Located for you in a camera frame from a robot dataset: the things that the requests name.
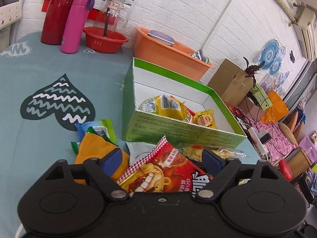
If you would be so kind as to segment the orange snack bag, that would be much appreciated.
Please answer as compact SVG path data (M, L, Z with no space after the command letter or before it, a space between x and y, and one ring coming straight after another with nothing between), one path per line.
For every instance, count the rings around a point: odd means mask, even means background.
M122 160L120 166L111 176L113 181L117 181L130 166L130 156L117 145L105 141L101 136L92 133L86 133L79 145L79 152L76 156L75 164L82 164L91 157L103 158L114 149L119 148Z

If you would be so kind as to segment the clear yellow snack packet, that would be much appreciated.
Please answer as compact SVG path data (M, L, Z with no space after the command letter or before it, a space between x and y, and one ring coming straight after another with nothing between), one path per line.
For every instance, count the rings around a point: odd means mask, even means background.
M223 147L204 146L204 145L191 145L181 149L181 153L191 160L202 161L202 152L207 150L215 153L222 159L238 158L239 160L246 158L245 152L236 149L227 149Z

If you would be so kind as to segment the blue green snack packet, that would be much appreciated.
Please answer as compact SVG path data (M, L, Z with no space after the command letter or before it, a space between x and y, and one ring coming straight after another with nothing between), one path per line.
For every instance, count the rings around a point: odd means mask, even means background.
M103 137L106 141L111 143L116 143L117 141L111 119L102 119L95 121L86 121L84 123L76 123L75 127L77 129L80 141L84 138L86 132L88 131L88 128L90 127L94 129L94 134Z

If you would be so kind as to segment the red monkey snack bag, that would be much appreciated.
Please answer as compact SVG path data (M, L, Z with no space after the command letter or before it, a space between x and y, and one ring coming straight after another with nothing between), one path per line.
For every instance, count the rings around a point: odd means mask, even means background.
M126 192L189 192L195 196L213 177L183 156L163 136L117 180Z

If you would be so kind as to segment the yellow soft bread snack bag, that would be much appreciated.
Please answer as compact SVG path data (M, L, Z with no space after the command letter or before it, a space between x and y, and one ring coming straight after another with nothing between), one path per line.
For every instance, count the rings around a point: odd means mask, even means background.
M193 117L185 107L184 103L181 103L171 96L160 95L147 99L139 106L139 110L177 119L186 123L193 122Z

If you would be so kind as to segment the white power strip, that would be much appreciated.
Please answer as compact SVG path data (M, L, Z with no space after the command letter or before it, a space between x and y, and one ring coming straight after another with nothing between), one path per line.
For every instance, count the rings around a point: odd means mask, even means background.
M251 136L251 139L253 141L253 144L257 151L259 152L260 156L266 157L268 156L268 149L266 145L262 144L260 137L259 137L259 132L255 130L253 127L250 127L248 129L249 135Z

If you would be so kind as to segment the small yellow snack packet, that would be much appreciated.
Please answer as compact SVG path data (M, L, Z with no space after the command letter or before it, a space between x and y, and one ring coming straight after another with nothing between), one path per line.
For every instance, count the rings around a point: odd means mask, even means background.
M193 123L202 127L208 127L215 130L218 129L215 124L213 109L196 112L193 117Z

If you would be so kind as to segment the red round stool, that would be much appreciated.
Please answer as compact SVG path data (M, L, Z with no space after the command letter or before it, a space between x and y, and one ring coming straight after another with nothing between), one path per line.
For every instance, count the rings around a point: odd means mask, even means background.
M279 170L282 175L290 182L293 180L293 173L289 164L284 160L280 160L278 163Z

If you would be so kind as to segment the pink floral bedsheet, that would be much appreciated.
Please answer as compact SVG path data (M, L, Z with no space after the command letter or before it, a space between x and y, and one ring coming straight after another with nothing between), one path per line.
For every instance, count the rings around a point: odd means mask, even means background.
M290 152L296 148L296 145L292 144L282 133L279 128L279 123L264 124L260 121L248 118L244 112L241 112L241 116L242 117L239 118L239 121L247 136L249 136L251 143L253 144L253 141L249 135L248 129L253 127L259 132L262 144L266 145L269 151L268 156L260 156L262 159L267 159L270 163L275 164L281 159L286 158L286 156L288 156Z

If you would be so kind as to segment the small tan cardboard box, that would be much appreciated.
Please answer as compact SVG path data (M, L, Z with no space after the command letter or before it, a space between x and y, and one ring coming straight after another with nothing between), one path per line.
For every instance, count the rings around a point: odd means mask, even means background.
M245 97L243 105L245 106L245 114L248 118L259 121L260 118L265 114L259 106L255 105L254 102L249 98Z

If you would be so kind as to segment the green white small box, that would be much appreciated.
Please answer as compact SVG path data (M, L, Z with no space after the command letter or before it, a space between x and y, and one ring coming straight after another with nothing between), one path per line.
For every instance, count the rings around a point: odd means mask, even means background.
M258 106L262 110L266 111L267 109L272 107L272 102L270 98L259 84L255 84L250 92L253 95L255 101L258 103Z

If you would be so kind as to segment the orange plastic bag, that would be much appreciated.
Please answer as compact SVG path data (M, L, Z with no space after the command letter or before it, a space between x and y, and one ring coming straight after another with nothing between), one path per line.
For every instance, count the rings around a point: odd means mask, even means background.
M272 107L265 111L265 114L260 118L260 122L264 124L272 124L280 121L286 115L288 115L289 110L281 99L279 94L273 90L270 90L268 93L268 97L271 100Z

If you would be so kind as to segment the green white cardboard box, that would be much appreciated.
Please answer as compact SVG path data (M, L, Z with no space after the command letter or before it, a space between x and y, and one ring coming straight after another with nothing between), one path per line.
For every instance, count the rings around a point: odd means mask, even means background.
M173 145L236 148L246 139L229 108L211 88L133 58L124 79L122 139Z

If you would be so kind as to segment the brown cardboard box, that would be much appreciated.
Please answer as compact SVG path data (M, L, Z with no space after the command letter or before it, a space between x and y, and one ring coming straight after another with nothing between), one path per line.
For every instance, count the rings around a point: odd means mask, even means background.
M208 83L227 104L238 106L253 87L254 80L247 77L245 71L225 59Z

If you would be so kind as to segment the dark red leaf plant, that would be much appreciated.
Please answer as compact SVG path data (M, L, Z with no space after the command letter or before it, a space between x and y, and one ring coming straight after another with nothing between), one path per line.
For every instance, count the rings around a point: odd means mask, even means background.
M255 79L255 74L264 66L265 61L262 61L259 65L250 65L249 61L246 57L243 57L243 59L245 60L247 67L244 70L245 72L245 78L252 78L253 79L253 88L256 85L256 79Z

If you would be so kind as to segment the stainless steel bowl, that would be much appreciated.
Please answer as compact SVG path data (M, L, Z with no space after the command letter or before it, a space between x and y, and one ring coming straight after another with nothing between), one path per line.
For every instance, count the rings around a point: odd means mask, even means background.
M210 63L210 59L206 56L203 55L203 51L202 49L190 54L191 57L197 59L197 60L200 60L206 64L209 64Z

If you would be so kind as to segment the orange plastic basin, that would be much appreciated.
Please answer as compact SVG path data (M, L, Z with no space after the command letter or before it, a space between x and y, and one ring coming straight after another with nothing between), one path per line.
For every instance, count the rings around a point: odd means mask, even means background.
M210 69L210 63L205 63L191 56L194 50L175 41L168 46L150 36L149 29L137 27L137 38L133 54L136 58L169 69L192 80L198 81Z

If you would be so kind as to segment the red plastic basket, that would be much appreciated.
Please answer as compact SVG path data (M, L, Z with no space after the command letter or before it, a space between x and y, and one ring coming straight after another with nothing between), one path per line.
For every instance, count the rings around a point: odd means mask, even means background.
M104 36L104 29L100 27L85 27L86 46L100 53L116 53L120 47L128 42L128 38L121 33L107 30Z

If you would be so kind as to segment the stacked bowls with blue lid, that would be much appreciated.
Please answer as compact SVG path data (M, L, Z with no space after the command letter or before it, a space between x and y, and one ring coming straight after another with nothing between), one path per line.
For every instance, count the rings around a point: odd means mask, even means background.
M160 31L150 30L148 36L168 46L175 44L174 39Z

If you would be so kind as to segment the clear glass jar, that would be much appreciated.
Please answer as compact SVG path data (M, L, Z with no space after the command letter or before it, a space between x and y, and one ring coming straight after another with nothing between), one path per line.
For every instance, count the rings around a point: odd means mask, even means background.
M105 1L93 24L102 37L125 29L130 18L130 6L125 2L126 0Z

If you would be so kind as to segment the red thermos jug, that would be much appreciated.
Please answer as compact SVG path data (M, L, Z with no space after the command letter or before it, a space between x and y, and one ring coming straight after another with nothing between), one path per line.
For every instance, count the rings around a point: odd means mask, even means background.
M51 0L42 29L41 42L47 45L60 45L67 18L74 0Z

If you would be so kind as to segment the white air conditioner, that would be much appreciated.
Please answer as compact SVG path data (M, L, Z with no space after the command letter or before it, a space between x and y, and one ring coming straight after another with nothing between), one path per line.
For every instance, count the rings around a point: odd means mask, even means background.
M294 29L301 54L309 61L316 60L316 0L290 0L296 8Z

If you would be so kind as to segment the pink thermos bottle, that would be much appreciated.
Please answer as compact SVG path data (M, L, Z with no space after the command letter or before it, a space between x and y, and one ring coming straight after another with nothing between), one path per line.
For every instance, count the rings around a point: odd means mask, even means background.
M62 37L61 52L77 53L85 22L94 4L95 0L73 0Z

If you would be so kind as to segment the white appliance with screen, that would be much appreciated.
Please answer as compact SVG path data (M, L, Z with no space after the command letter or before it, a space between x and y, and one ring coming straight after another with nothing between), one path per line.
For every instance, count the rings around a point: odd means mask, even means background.
M1 32L22 18L22 0L1 0Z

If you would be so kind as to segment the blue round wall decoration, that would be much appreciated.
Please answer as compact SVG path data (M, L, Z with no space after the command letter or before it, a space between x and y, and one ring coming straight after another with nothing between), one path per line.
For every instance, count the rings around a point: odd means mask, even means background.
M261 50L258 63L262 65L262 70L267 70L272 65L279 51L279 42L275 39L270 40Z

